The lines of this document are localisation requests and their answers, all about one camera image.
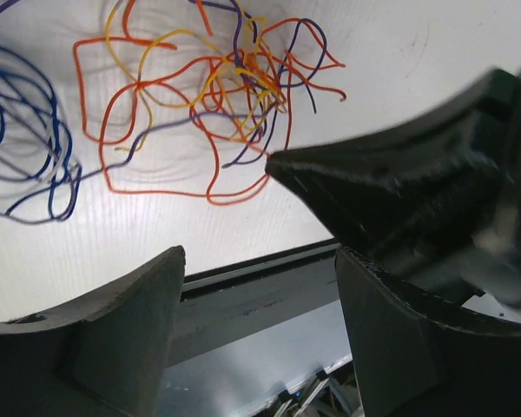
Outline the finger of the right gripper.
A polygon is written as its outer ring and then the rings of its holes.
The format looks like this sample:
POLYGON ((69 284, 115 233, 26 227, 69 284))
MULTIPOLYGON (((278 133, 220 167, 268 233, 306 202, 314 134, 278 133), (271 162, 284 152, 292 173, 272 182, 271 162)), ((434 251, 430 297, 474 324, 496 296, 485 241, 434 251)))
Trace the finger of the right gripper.
POLYGON ((518 76, 493 69, 399 126, 278 151, 266 172, 340 244, 378 254, 495 199, 520 91, 518 76))

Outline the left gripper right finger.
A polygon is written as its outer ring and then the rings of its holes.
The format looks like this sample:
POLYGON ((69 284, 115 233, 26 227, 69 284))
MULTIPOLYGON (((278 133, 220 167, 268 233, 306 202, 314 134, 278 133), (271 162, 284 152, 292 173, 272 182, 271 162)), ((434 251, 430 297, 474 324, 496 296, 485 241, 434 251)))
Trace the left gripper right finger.
POLYGON ((521 324, 458 307, 369 265, 335 258, 367 416, 521 416, 521 324))

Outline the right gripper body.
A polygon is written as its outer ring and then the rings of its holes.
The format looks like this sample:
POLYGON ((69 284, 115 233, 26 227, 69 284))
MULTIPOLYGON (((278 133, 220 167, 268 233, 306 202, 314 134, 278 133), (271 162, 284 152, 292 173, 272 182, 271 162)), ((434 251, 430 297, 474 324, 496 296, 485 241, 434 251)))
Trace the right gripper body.
MULTIPOLYGON (((513 75, 521 81, 521 71, 513 75)), ((406 237, 373 259, 388 272, 417 281, 468 281, 498 302, 521 308, 521 91, 503 173, 498 195, 484 207, 419 237, 406 237)))

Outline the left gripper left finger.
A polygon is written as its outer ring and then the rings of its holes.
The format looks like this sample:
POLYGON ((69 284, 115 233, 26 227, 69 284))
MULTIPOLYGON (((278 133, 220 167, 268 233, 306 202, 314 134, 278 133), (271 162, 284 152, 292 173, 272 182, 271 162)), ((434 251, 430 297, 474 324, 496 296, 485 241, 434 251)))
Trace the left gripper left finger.
POLYGON ((0 322, 0 416, 151 416, 180 302, 181 246, 54 308, 0 322))

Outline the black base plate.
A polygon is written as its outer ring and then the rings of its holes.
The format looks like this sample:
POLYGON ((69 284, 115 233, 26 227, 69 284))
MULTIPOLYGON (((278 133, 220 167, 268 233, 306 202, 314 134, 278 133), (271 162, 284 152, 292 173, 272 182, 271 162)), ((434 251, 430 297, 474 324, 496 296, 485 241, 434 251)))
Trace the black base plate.
POLYGON ((188 275, 169 366, 337 301, 335 240, 188 275))

